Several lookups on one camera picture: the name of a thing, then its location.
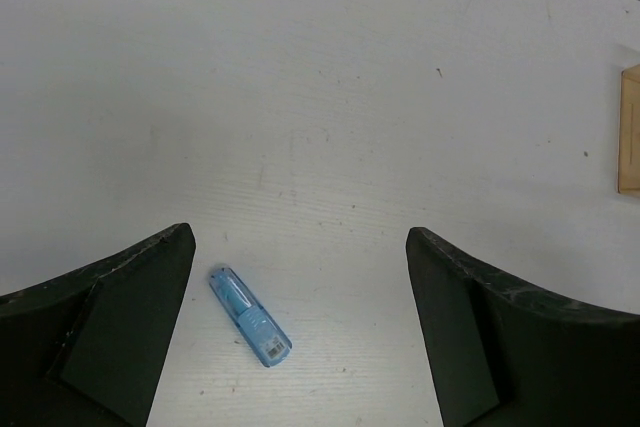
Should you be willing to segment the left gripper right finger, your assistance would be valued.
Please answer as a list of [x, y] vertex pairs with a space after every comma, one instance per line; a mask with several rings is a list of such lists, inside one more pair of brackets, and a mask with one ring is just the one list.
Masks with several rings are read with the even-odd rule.
[[408, 271], [447, 426], [635, 426], [639, 318], [411, 229]]

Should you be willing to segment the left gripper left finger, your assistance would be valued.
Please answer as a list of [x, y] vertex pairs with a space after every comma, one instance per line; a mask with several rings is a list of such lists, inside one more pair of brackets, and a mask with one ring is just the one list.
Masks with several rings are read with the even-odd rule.
[[195, 250], [174, 224], [2, 296], [2, 425], [146, 425]]

